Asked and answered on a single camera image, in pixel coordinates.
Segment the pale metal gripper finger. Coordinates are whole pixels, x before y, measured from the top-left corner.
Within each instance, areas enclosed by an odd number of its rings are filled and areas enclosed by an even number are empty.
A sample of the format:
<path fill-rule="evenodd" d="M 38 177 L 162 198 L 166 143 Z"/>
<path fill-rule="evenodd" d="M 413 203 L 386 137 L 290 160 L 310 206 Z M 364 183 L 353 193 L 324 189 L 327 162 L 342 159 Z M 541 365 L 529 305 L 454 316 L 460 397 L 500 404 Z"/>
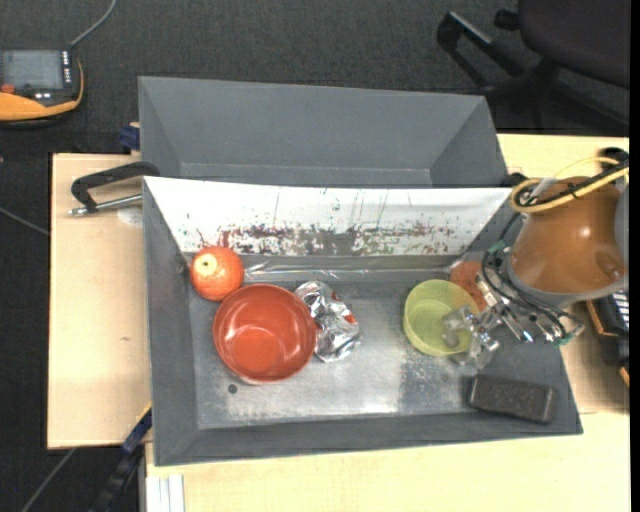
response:
<path fill-rule="evenodd" d="M 468 346 L 479 326 L 479 318 L 469 306 L 463 306 L 441 319 L 442 339 L 449 348 Z"/>
<path fill-rule="evenodd" d="M 451 359 L 461 366 L 473 366 L 476 369 L 485 368 L 501 348 L 501 344 L 484 327 L 471 330 L 469 348 L 462 353 L 454 354 Z"/>

